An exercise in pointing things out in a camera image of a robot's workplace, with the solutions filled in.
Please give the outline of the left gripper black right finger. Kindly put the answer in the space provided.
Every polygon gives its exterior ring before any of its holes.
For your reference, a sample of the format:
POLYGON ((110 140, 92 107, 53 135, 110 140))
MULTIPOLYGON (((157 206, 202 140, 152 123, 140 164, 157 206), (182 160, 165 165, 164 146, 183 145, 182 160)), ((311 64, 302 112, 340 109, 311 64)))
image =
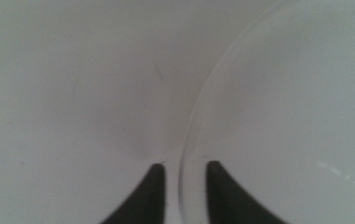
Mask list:
POLYGON ((207 163, 206 200, 210 224, 284 224, 246 192, 219 161, 207 163))

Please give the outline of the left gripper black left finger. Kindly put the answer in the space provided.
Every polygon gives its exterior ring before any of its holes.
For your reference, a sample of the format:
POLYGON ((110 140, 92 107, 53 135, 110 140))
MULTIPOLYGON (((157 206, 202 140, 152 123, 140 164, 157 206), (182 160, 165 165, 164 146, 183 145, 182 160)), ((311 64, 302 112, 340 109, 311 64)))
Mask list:
POLYGON ((153 164, 126 200, 102 224, 163 224, 166 206, 166 171, 153 164))

